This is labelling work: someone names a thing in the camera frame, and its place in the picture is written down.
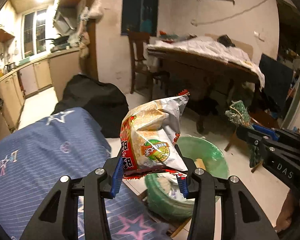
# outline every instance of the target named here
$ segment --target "white cloth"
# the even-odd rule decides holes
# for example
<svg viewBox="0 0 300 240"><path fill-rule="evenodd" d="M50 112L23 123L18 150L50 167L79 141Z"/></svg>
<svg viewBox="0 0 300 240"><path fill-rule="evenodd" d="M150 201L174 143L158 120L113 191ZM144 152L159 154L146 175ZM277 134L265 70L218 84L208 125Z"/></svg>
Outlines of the white cloth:
<svg viewBox="0 0 300 240"><path fill-rule="evenodd" d="M256 73L259 77L261 88L265 86L264 74L260 71L259 66L250 61L247 53L245 53L242 49L235 47L226 48L221 43L213 41L212 39L207 39L205 36L172 44L163 41L156 41L155 44L148 44L147 47L181 50L192 54L210 57L225 63L233 62Z"/></svg>

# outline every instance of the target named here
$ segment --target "black bag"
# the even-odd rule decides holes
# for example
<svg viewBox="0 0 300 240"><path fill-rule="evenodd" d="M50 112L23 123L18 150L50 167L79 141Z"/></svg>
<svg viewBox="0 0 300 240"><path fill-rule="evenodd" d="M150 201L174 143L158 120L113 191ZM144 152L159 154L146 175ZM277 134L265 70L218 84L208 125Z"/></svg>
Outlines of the black bag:
<svg viewBox="0 0 300 240"><path fill-rule="evenodd" d="M232 43L231 39L228 37L228 35L222 35L220 36L217 41L221 44L223 44L226 47L235 47L235 45Z"/></svg>
<svg viewBox="0 0 300 240"><path fill-rule="evenodd" d="M67 83L62 100L52 114L72 107L88 111L101 126L106 138L120 136L122 120L129 111L125 95L115 85L85 75L75 75Z"/></svg>

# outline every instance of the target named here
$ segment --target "window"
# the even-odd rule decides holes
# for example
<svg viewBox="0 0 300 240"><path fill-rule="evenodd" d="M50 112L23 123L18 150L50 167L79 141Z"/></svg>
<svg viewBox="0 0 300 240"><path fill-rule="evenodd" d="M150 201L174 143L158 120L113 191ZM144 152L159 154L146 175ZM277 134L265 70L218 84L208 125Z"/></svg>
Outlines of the window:
<svg viewBox="0 0 300 240"><path fill-rule="evenodd" d="M26 14L23 27L24 57L46 51L46 9Z"/></svg>
<svg viewBox="0 0 300 240"><path fill-rule="evenodd" d="M123 0L121 34L128 31L148 32L156 36L158 0Z"/></svg>

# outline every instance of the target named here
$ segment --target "chair leg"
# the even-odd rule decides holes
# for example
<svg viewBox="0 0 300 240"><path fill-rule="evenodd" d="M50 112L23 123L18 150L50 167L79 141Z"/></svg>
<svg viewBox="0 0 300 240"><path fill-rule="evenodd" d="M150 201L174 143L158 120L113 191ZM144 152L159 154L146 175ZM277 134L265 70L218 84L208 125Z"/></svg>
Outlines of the chair leg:
<svg viewBox="0 0 300 240"><path fill-rule="evenodd" d="M164 94L166 95L166 97L169 96L169 82L170 82L170 76L167 76L165 80L165 87L164 87Z"/></svg>
<svg viewBox="0 0 300 240"><path fill-rule="evenodd" d="M225 151L226 152L230 149L230 147L231 147L231 145L233 143L233 140L237 137L236 131L237 131L237 129L235 129L234 133L231 135L231 137L229 139L229 142L228 142L227 146L225 147Z"/></svg>
<svg viewBox="0 0 300 240"><path fill-rule="evenodd" d="M203 121L204 121L203 115L199 115L199 119L198 119L198 121L196 123L196 127L197 127L197 132L198 133L203 133L204 132Z"/></svg>
<svg viewBox="0 0 300 240"><path fill-rule="evenodd" d="M149 102L152 101L153 95L153 78L152 76L148 77L148 88L149 88Z"/></svg>
<svg viewBox="0 0 300 240"><path fill-rule="evenodd" d="M134 91L134 85L136 82L136 73L134 71L131 72L131 89L130 89L130 93L132 94Z"/></svg>
<svg viewBox="0 0 300 240"><path fill-rule="evenodd" d="M256 166L251 169L251 172L254 173L259 166L263 165L263 160L261 160Z"/></svg>

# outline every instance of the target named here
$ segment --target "metal screw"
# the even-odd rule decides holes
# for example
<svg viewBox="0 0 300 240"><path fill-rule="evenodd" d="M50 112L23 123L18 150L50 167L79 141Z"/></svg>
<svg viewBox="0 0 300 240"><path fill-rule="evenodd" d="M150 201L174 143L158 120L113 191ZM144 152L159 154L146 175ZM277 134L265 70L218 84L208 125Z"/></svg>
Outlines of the metal screw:
<svg viewBox="0 0 300 240"><path fill-rule="evenodd" d="M198 175L202 175L202 174L204 174L204 169L197 168L197 169L194 170L194 173L198 174Z"/></svg>
<svg viewBox="0 0 300 240"><path fill-rule="evenodd" d="M69 176L65 175L60 178L61 182L67 182L69 180Z"/></svg>
<svg viewBox="0 0 300 240"><path fill-rule="evenodd" d="M230 180L233 182L233 183L237 183L239 181L238 177L237 176L231 176L230 177Z"/></svg>
<svg viewBox="0 0 300 240"><path fill-rule="evenodd" d="M95 170L95 174L97 174L97 175L101 175L101 174L103 174L105 172L105 170L103 169L103 168L97 168L96 170Z"/></svg>

